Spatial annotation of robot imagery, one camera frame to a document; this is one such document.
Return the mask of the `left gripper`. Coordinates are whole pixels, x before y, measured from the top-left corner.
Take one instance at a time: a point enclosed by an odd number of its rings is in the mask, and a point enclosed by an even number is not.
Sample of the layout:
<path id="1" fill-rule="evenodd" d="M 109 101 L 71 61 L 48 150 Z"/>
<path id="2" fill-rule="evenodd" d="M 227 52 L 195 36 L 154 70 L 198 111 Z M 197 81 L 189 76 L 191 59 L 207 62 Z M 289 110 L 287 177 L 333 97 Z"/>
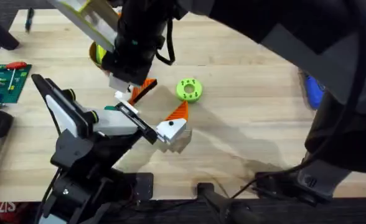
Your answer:
<path id="1" fill-rule="evenodd" d="M 93 109 L 98 115 L 98 122 L 93 125 L 94 131 L 109 136 L 134 134 L 136 131 L 148 142 L 154 144 L 157 139 L 172 144 L 186 129 L 189 119 L 189 104 L 183 101 L 170 115 L 156 126 L 156 131 L 139 117 L 139 111 L 128 101 L 131 92 L 115 92 L 118 103 L 112 110 Z"/>

